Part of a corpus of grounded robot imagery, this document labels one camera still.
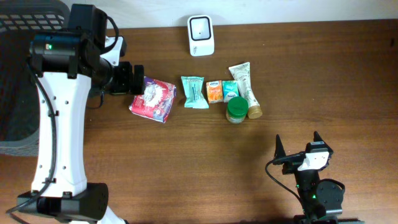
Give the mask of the teal tissue pack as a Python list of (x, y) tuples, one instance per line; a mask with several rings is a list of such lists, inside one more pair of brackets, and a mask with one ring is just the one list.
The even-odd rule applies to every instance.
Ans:
[(223, 100), (227, 103), (230, 99), (239, 96), (238, 84), (236, 80), (222, 81)]

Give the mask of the red purple snack package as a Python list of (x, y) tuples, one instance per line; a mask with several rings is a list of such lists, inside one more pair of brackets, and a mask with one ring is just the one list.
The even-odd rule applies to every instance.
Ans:
[(174, 84), (144, 77), (143, 95), (134, 97), (129, 105), (132, 114), (165, 123), (169, 117), (177, 88)]

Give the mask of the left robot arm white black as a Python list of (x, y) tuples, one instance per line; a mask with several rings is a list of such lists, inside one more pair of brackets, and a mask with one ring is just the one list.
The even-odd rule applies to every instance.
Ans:
[(122, 61), (126, 42), (113, 20), (92, 4), (74, 4), (63, 29), (43, 31), (30, 44), (27, 69), (39, 92), (39, 154), (31, 189), (7, 210), (61, 223), (122, 223), (109, 207), (104, 183), (86, 179), (83, 138), (89, 92), (141, 95), (144, 67)]

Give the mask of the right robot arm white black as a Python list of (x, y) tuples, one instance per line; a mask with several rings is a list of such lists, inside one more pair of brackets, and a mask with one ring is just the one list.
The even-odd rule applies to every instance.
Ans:
[[(338, 218), (343, 213), (345, 185), (337, 180), (321, 179), (319, 176), (319, 172), (328, 167), (332, 155), (332, 148), (316, 131), (313, 133), (313, 141), (307, 143), (304, 151), (291, 155), (285, 153), (280, 136), (275, 137), (274, 158), (266, 164), (265, 171), (275, 183), (299, 201), (303, 214), (294, 216), (294, 223), (362, 223), (355, 218)], [(268, 167), (271, 164), (281, 165), (284, 175), (295, 176), (296, 192), (270, 174)]]

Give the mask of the teal pouch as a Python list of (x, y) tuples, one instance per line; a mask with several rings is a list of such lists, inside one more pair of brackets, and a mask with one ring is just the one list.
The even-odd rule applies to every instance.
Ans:
[(186, 96), (185, 108), (208, 109), (209, 105), (202, 93), (203, 77), (181, 77), (184, 94)]

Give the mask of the orange tissue pack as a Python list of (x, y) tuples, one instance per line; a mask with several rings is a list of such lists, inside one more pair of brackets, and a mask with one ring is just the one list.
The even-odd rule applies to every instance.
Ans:
[(209, 103), (223, 102), (222, 81), (212, 81), (206, 83), (206, 94)]

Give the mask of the grey plastic mesh basket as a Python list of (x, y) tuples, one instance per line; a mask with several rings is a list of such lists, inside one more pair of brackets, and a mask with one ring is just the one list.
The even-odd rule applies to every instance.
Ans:
[(39, 97), (27, 69), (39, 31), (61, 29), (69, 7), (55, 0), (1, 1), (1, 154), (38, 154)]

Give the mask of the white cream tube gold cap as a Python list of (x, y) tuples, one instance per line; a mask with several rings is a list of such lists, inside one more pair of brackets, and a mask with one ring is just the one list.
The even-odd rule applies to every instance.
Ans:
[(248, 118), (258, 119), (262, 110), (251, 87), (251, 67), (249, 62), (229, 67), (233, 78), (237, 81), (241, 96), (248, 102)]

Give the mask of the green lid glass jar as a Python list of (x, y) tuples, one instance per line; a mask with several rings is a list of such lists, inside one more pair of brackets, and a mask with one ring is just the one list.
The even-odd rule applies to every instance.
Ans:
[(248, 113), (248, 102), (240, 96), (236, 96), (228, 101), (226, 109), (226, 119), (233, 124), (242, 123)]

